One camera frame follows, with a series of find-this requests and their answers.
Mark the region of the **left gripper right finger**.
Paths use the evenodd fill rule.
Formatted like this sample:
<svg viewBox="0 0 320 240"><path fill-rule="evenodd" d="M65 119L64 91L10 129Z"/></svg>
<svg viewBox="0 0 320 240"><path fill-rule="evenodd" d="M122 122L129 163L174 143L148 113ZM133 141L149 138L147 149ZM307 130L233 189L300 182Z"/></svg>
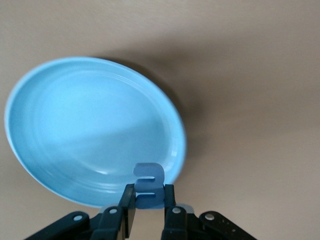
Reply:
<svg viewBox="0 0 320 240"><path fill-rule="evenodd" d="M162 240L254 240L255 237L216 211L196 216L189 205L176 204L174 185L164 186Z"/></svg>

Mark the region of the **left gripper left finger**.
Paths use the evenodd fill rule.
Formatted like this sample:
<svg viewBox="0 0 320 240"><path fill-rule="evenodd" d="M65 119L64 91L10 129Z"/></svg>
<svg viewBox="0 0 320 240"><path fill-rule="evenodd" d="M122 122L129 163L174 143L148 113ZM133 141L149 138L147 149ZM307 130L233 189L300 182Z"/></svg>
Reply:
<svg viewBox="0 0 320 240"><path fill-rule="evenodd" d="M105 206L95 217L82 211L71 212L28 240L125 240L130 237L136 213L136 191L126 185L117 205Z"/></svg>

